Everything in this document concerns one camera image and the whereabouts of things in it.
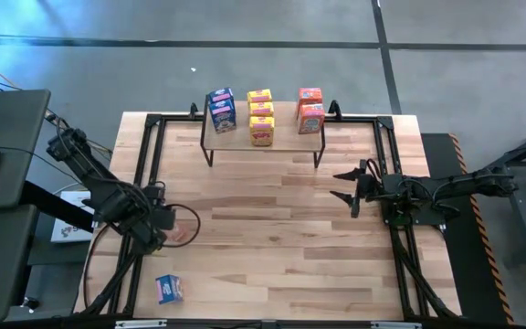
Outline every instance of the cereal box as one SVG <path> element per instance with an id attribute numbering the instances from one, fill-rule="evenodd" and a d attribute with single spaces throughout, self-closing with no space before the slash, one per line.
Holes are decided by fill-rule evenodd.
<path id="1" fill-rule="evenodd" d="M 275 120 L 273 117 L 251 117 L 251 142 L 255 146 L 269 146 L 273 143 L 273 129 Z"/>
<path id="2" fill-rule="evenodd" d="M 247 93 L 248 102 L 273 101 L 271 90 L 255 90 Z"/>
<path id="3" fill-rule="evenodd" d="M 164 275 L 155 279 L 157 285 L 157 302 L 181 302 L 183 299 L 180 278 L 175 275 Z"/>
<path id="4" fill-rule="evenodd" d="M 215 90 L 208 94 L 208 99 L 211 103 L 216 103 L 218 101 L 231 100 L 235 101 L 233 97 L 233 91 L 230 88 L 223 88 L 221 90 Z"/>
<path id="5" fill-rule="evenodd" d="M 324 124 L 324 106 L 322 104 L 301 105 L 298 118 L 299 133 L 317 133 Z"/>
<path id="6" fill-rule="evenodd" d="M 298 93 L 298 107 L 296 108 L 296 116 L 300 116 L 301 105 L 321 103 L 322 98 L 320 88 L 300 88 L 300 92 Z"/>
<path id="7" fill-rule="evenodd" d="M 273 103 L 270 101 L 249 103 L 248 113 L 250 116 L 273 116 Z"/>
<path id="8" fill-rule="evenodd" d="M 208 105 L 212 122 L 217 133 L 224 133 L 236 129 L 237 114 L 235 104 L 231 100 L 218 101 Z"/>

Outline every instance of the gray floor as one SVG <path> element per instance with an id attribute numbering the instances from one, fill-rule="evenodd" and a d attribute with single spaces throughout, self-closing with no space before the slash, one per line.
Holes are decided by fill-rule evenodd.
<path id="1" fill-rule="evenodd" d="M 526 1 L 381 0 L 389 42 L 526 44 Z M 378 40 L 370 0 L 0 0 L 0 34 L 193 41 Z M 526 52 L 391 51 L 403 114 L 423 132 L 452 132 L 468 168 L 486 165 L 526 137 Z M 186 111 L 220 86 L 236 95 L 269 87 L 294 100 L 320 86 L 344 111 L 391 113 L 378 49 L 71 48 L 0 46 L 0 71 L 22 88 L 52 91 L 50 108 L 109 147 L 123 111 Z M 45 125 L 37 151 L 54 131 Z M 67 178 L 34 161 L 49 190 Z M 526 324 L 526 266 L 505 268 L 521 241 L 507 200 L 480 198 L 514 318 Z M 78 268 L 55 266 L 59 278 Z M 74 294 L 30 287 L 46 310 Z M 52 314 L 54 311 L 42 312 Z"/>

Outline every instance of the blue cereal box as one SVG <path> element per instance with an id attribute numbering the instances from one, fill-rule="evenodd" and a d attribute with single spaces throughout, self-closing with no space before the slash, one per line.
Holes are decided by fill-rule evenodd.
<path id="1" fill-rule="evenodd" d="M 235 103 L 232 100 L 218 101 L 208 105 L 212 122 L 215 125 L 216 133 L 224 133 L 236 129 L 237 115 L 235 113 Z"/>
<path id="2" fill-rule="evenodd" d="M 180 278 L 175 275 L 164 275 L 155 279 L 157 285 L 157 301 L 161 305 L 167 302 L 181 302 L 183 300 Z"/>
<path id="3" fill-rule="evenodd" d="M 221 90 L 215 90 L 208 94 L 208 99 L 211 103 L 216 103 L 218 101 L 224 101 L 224 100 L 231 100 L 235 101 L 235 98 L 233 97 L 233 91 L 226 87 Z"/>

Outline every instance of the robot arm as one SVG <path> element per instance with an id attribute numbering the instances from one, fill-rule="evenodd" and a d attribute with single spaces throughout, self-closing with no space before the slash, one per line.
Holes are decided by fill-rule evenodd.
<path id="1" fill-rule="evenodd" d="M 90 152 L 86 134 L 67 128 L 48 141 L 47 152 L 64 162 L 90 191 L 85 204 L 95 209 L 93 219 L 104 222 L 119 234 L 130 234 L 136 252 L 149 254 L 166 240 L 161 229 L 172 229 L 175 211 L 164 205 L 164 187 L 138 186 L 122 182 Z"/>
<path id="2" fill-rule="evenodd" d="M 459 215 L 459 211 L 440 203 L 440 200 L 456 196 L 482 194 L 484 196 L 509 196 L 517 189 L 512 181 L 512 175 L 505 175 L 501 168 L 484 168 L 472 173 L 444 178 L 416 177 L 400 174 L 383 175 L 380 177 L 368 166 L 369 162 L 361 160 L 360 167 L 349 173 L 335 175 L 334 178 L 356 181 L 356 191 L 353 195 L 331 191 L 331 193 L 351 208 L 351 217 L 357 218 L 360 212 L 361 199 L 366 202 L 382 201 L 389 211 L 398 218 L 413 219 L 416 224 L 443 224 L 445 219 Z M 444 215 L 444 218 L 425 219 L 425 210 L 430 209 Z"/>

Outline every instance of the wood grain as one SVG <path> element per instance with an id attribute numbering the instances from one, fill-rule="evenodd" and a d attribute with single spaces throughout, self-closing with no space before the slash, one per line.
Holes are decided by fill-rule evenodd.
<path id="1" fill-rule="evenodd" d="M 110 165 L 119 179 L 133 179 L 145 115 L 123 114 Z M 394 116 L 394 125 L 404 173 L 428 175 L 416 117 Z M 194 207 L 203 229 L 190 246 L 144 258 L 136 317 L 402 319 L 380 206 L 363 202 L 361 216 L 350 218 L 347 206 L 329 193 L 352 192 L 354 183 L 331 176 L 352 170 L 361 158 L 376 157 L 370 126 L 327 124 L 318 169 L 311 154 L 224 151 L 216 151 L 215 165 L 208 167 L 200 132 L 200 123 L 168 122 L 158 178 L 167 184 L 167 201 Z M 152 154 L 150 148 L 144 180 Z M 389 151 L 385 155 L 390 159 Z M 189 212 L 180 210 L 178 218 L 179 225 L 195 229 Z M 416 240 L 424 275 L 459 313 L 443 238 L 432 228 L 416 227 Z M 90 296 L 113 273 L 120 243 L 114 232 L 99 243 L 90 264 Z M 183 302 L 158 305 L 154 280 L 165 274 L 182 278 Z M 413 281 L 408 284 L 417 311 Z M 120 308 L 127 290 L 125 283 Z M 81 309 L 80 296 L 75 310 Z"/>

